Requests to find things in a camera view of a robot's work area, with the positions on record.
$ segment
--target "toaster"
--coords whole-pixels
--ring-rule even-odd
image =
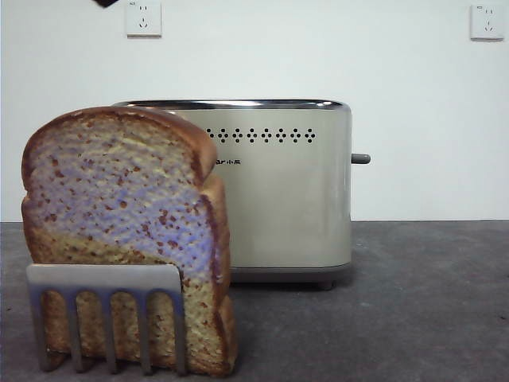
[[[231,279],[325,288],[352,261],[348,105],[318,99],[143,100],[205,130],[225,183]]]

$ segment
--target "dark gray surface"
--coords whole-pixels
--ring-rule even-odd
[[[2,381],[213,380],[99,362],[37,368],[20,224],[2,225]],[[509,221],[353,224],[353,277],[331,291],[231,288],[231,381],[509,381]]]

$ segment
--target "bread slice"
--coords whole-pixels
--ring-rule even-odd
[[[174,115],[95,107],[54,119],[28,141],[21,210],[35,263],[173,263],[183,280],[187,364],[227,375],[237,353],[231,301],[229,231],[216,148],[200,128]],[[104,357],[100,305],[77,298],[83,353]],[[45,295],[49,348],[69,352],[63,299]],[[151,362],[174,368],[171,301],[148,304]],[[139,361],[135,303],[112,298],[119,359]]]

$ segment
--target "wall socket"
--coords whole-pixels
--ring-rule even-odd
[[[472,40],[503,40],[505,7],[501,5],[470,6],[470,38]]]
[[[161,2],[137,0],[126,3],[126,35],[161,36]]]

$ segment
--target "toaster lever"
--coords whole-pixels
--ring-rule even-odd
[[[354,165],[366,165],[369,162],[371,162],[371,157],[368,154],[352,154]]]

